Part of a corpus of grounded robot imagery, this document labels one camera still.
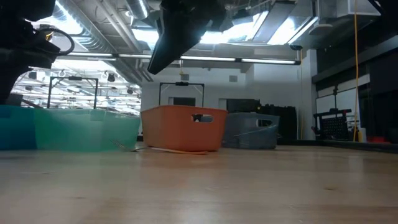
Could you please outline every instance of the plastic bin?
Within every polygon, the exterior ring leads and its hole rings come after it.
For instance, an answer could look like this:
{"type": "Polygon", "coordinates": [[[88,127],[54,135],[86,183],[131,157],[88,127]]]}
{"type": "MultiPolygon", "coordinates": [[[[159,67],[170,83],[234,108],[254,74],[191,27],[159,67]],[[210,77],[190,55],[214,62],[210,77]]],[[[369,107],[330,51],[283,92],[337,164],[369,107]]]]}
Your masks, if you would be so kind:
{"type": "Polygon", "coordinates": [[[0,106],[0,150],[36,149],[34,109],[0,106]]]}
{"type": "Polygon", "coordinates": [[[226,118],[223,147],[275,149],[278,125],[278,116],[255,113],[229,114],[226,118]],[[261,126],[266,121],[270,121],[268,126],[261,126]]]}
{"type": "Polygon", "coordinates": [[[36,110],[38,149],[61,151],[114,151],[119,141],[134,148],[139,117],[105,110],[36,110]]]}
{"type": "Polygon", "coordinates": [[[227,111],[192,106],[158,106],[141,112],[144,142],[179,151],[217,151],[227,111]]]}

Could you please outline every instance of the orange basket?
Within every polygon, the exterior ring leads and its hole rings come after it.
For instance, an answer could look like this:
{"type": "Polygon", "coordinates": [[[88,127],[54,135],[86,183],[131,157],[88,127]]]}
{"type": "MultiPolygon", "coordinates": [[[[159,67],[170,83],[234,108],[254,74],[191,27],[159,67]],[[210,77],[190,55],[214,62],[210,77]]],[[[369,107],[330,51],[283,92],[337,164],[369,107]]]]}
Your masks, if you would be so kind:
{"type": "Polygon", "coordinates": [[[224,135],[225,110],[158,106],[141,112],[144,142],[179,151],[217,151],[224,135]]]}

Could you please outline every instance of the green translucent bin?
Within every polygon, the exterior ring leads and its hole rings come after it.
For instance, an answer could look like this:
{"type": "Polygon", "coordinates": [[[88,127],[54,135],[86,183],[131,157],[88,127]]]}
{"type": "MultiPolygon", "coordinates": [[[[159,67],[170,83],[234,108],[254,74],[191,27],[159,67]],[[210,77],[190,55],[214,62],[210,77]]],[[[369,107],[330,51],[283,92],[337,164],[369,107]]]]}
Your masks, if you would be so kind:
{"type": "Polygon", "coordinates": [[[105,110],[36,110],[37,149],[116,151],[113,141],[134,148],[140,118],[105,110]]]}

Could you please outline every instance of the wooden table surface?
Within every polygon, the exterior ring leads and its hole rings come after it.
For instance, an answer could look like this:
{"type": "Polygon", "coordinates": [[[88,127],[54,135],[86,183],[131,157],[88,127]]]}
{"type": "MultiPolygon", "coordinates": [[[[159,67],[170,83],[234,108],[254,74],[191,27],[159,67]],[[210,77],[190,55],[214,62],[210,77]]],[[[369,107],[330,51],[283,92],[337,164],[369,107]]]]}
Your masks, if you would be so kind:
{"type": "Polygon", "coordinates": [[[0,152],[0,224],[398,223],[398,156],[0,152]]]}

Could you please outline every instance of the gray bin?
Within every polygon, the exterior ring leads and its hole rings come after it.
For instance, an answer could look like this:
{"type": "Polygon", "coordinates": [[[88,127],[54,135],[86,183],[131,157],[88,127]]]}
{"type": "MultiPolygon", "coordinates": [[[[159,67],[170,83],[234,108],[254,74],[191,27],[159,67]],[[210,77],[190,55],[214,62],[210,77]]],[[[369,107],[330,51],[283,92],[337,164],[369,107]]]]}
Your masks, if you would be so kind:
{"type": "Polygon", "coordinates": [[[275,149],[278,135],[279,117],[255,114],[232,113],[227,115],[223,147],[239,149],[275,149]],[[270,125],[259,127],[263,120],[270,125]]]}

